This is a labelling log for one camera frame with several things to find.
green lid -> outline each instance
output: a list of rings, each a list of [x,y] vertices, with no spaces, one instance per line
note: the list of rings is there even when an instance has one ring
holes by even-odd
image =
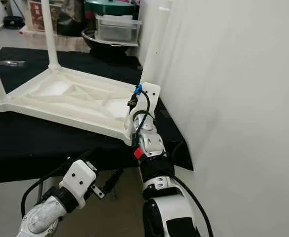
[[[132,15],[134,5],[118,0],[84,0],[85,11],[106,15]]]

wire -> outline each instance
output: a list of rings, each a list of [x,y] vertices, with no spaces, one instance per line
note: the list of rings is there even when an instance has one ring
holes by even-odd
[[[47,180],[48,178],[50,178],[51,176],[53,176],[57,171],[59,171],[60,169],[62,169],[63,166],[60,166],[56,169],[54,169],[53,171],[51,171],[50,173],[48,173],[46,176],[40,178],[37,182],[35,182],[33,185],[31,185],[23,194],[22,199],[21,199],[21,217],[23,218],[26,214],[26,207],[25,207],[25,203],[26,203],[26,199],[28,194],[36,187],[38,186],[40,183],[42,183],[43,181]]]
[[[203,206],[200,204],[200,202],[198,201],[198,199],[196,198],[196,196],[193,194],[193,192],[186,186],[186,184],[181,181],[179,178],[177,178],[175,175],[173,174],[167,174],[169,177],[171,177],[172,179],[176,180],[185,190],[186,192],[188,192],[188,194],[192,197],[192,199],[194,200],[195,204],[197,205],[197,207],[199,208],[200,212],[202,213],[204,220],[206,222],[206,226],[208,229],[208,234],[209,237],[213,237],[213,232],[212,232],[212,228],[211,228],[211,224],[210,221],[208,219],[208,216],[203,208]]]
[[[149,114],[149,110],[150,110],[150,99],[149,99],[149,96],[148,96],[147,93],[146,93],[145,91],[143,91],[143,90],[140,90],[140,92],[143,93],[144,96],[145,96],[145,98],[146,98],[147,107],[146,107],[146,111],[145,111],[144,117],[143,117],[141,123],[139,124],[139,126],[138,126],[138,128],[137,128],[137,130],[136,130],[136,132],[135,132],[136,135],[139,134],[140,129],[142,128],[142,126],[143,126],[143,124],[144,124],[144,121],[145,121],[147,115]]]
[[[15,0],[13,0],[13,2],[15,3],[16,7],[18,8],[18,11],[19,11],[19,12],[20,12],[20,14],[22,15],[22,18],[24,18],[24,20],[25,20],[25,17],[24,17],[24,15],[22,14],[22,12],[21,12],[21,10],[20,10],[20,8],[19,8],[18,4],[16,3],[16,1],[15,1]]]

black cloth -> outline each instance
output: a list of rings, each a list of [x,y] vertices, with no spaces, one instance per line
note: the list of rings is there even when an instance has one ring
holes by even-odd
[[[87,53],[57,52],[63,67],[138,84],[141,71],[132,66],[113,65]],[[0,60],[26,61],[23,67],[0,66],[7,93],[44,71],[46,50],[2,48]],[[161,100],[156,107],[158,130],[173,162],[192,170],[186,142]],[[137,167],[133,150],[123,141],[15,112],[0,113],[0,182],[39,178],[59,166],[66,157],[77,158],[99,148],[93,159],[99,170]]]

red tag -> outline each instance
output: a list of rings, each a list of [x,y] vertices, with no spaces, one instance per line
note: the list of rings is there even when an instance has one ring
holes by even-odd
[[[133,154],[136,159],[140,159],[141,156],[144,154],[144,151],[142,151],[142,149],[138,147]]]

floor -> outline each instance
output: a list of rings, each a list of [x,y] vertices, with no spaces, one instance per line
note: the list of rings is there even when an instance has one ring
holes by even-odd
[[[0,31],[0,49],[2,47],[26,47],[26,41],[16,30],[2,29]],[[101,172],[96,184],[104,185],[110,176],[110,171]],[[57,185],[59,180],[54,178],[52,182]],[[142,224],[141,181],[138,169],[125,169],[115,191],[108,194],[103,200],[91,196],[85,208],[75,210],[66,216],[59,224],[55,237],[142,237],[144,236]],[[15,233],[19,226],[12,226],[11,233]]]

